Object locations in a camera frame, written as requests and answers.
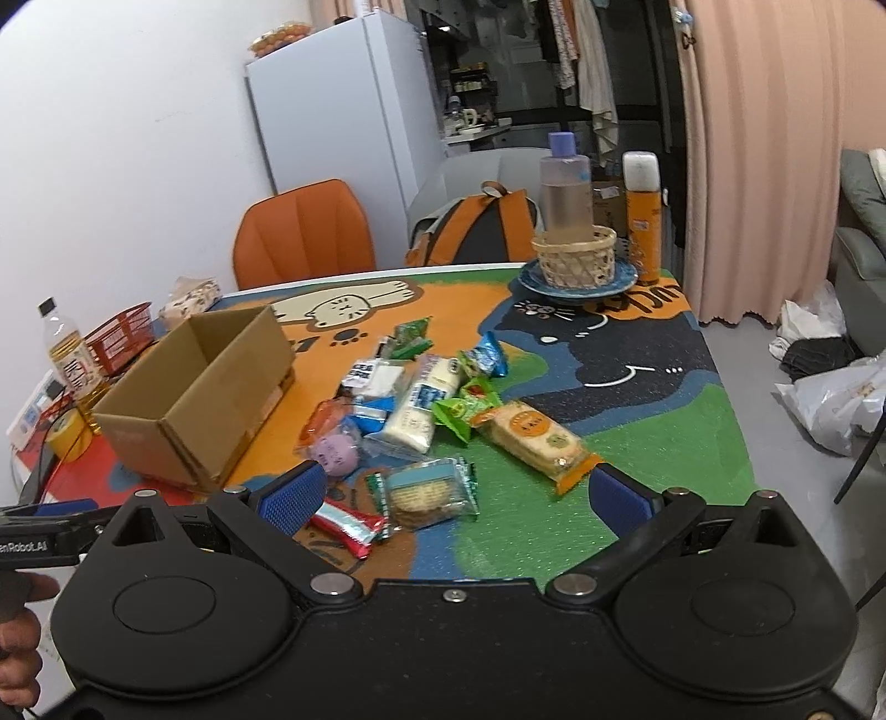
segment orange spray can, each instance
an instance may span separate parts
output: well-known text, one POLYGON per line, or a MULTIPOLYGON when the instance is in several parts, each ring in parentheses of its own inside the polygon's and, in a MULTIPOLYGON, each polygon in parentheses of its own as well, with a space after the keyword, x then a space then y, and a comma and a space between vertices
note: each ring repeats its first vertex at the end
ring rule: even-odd
POLYGON ((655 153, 630 152, 622 158, 627 197, 627 234, 630 258, 640 282, 661 278, 662 189, 655 153))

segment purple round snack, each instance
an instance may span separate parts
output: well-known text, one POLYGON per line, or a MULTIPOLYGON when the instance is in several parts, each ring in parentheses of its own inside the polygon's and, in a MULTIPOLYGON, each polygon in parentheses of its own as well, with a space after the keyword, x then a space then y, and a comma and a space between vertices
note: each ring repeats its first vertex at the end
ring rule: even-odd
POLYGON ((345 433, 329 433, 318 438, 311 446, 310 455, 327 475, 335 478, 351 474, 360 464, 354 439, 345 433))

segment backpack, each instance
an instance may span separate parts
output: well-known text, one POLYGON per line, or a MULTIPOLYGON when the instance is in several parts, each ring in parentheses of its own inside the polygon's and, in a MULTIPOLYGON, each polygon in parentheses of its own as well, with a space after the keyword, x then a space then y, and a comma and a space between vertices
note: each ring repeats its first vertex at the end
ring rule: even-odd
POLYGON ((407 267, 529 262, 535 257, 532 238, 544 225, 526 190, 508 192, 494 180, 480 189, 482 194, 453 200, 416 224, 407 267))

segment orange chair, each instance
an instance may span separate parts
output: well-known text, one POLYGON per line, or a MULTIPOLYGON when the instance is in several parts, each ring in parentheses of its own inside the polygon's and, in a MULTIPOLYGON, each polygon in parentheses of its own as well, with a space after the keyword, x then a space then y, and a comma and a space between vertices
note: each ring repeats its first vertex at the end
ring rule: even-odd
POLYGON ((363 208, 341 180, 256 203, 234 241, 241 290, 376 268, 363 208))

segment brown cardboard box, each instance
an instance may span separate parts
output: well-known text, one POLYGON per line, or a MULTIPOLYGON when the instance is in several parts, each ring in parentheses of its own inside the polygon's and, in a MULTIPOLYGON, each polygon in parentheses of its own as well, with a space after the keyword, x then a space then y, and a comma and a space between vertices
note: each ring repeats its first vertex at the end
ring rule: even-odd
POLYGON ((270 308, 196 315, 127 372, 96 420, 130 470, 211 492, 291 384, 293 357, 270 308))
POLYGON ((627 237, 627 198, 622 180, 594 180, 594 223, 627 237))

